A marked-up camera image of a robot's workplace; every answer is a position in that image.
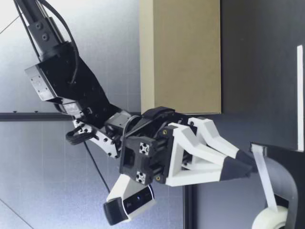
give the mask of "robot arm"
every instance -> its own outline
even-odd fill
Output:
[[[44,6],[61,18],[46,0],[14,2],[41,51],[40,62],[26,73],[41,100],[73,116],[75,129],[67,140],[72,145],[90,140],[108,156],[120,158],[122,175],[104,205],[110,224],[130,221],[155,203],[153,180],[183,186],[242,178],[255,171],[254,159],[220,137],[212,120],[165,107],[131,116],[112,105],[78,55],[72,36],[71,42],[65,41],[47,15]]]

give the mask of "black stand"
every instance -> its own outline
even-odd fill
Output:
[[[305,226],[305,153],[277,146],[261,146],[274,193],[289,202],[285,229]]]

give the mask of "screw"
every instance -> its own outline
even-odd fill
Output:
[[[42,39],[45,41],[45,42],[47,42],[48,40],[49,40],[49,35],[47,34],[47,33],[44,33],[43,35],[42,35]]]
[[[43,24],[41,22],[36,23],[35,26],[38,30],[41,30],[43,28]]]

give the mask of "white strip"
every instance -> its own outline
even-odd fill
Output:
[[[270,180],[270,177],[269,177],[267,165],[266,165],[265,158],[264,158],[264,155],[263,155],[263,150],[264,149],[263,149],[262,146],[252,144],[252,152],[253,152],[253,155],[254,155],[254,158],[255,158],[255,161],[256,161],[256,165],[257,165],[259,176],[261,178],[261,182],[263,184],[264,193],[265,193],[265,196],[266,196],[268,207],[272,211],[278,212],[278,209],[277,209],[277,206],[276,206],[275,195],[274,195],[274,192],[273,192],[273,188],[272,188],[271,180]]]
[[[303,46],[297,47],[297,146],[304,151]]]

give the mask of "white bracket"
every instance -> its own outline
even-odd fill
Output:
[[[79,134],[83,134],[85,132],[87,132],[87,133],[94,132],[94,134],[98,137],[98,139],[91,138],[90,141],[97,144],[108,156],[113,157],[113,158],[118,157],[118,152],[116,150],[116,146],[110,137],[108,137],[103,132],[101,132],[100,130],[97,130],[96,128],[94,128],[93,126],[91,126],[89,124],[85,124],[85,123],[77,121],[77,120],[73,120],[73,124],[74,124],[75,128],[77,128],[81,125],[84,125],[84,127],[78,131]]]
[[[182,186],[219,181],[226,156],[203,145],[190,127],[176,123],[169,125],[177,128],[173,130],[174,141],[171,165],[165,184]],[[184,151],[203,160],[198,164],[192,164],[188,167],[189,170],[183,170]]]

